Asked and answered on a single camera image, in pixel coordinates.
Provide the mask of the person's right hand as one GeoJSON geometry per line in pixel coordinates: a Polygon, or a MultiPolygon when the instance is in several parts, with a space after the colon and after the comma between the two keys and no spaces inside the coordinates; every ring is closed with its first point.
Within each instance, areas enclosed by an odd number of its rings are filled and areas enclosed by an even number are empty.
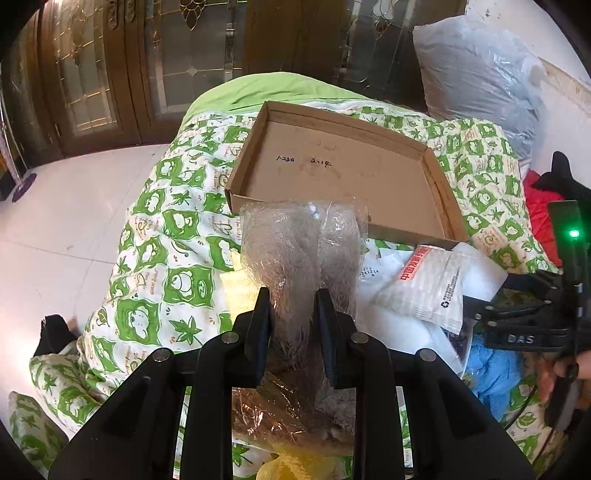
{"type": "MultiPolygon", "coordinates": [[[[576,357],[579,366],[578,378],[582,381],[581,392],[577,408],[586,410],[590,407],[590,380],[591,380],[591,352],[586,351],[576,357]]],[[[554,390],[559,377],[566,375],[568,360],[550,360],[544,356],[538,358],[537,386],[538,395],[542,402],[547,402],[554,390]]]]}

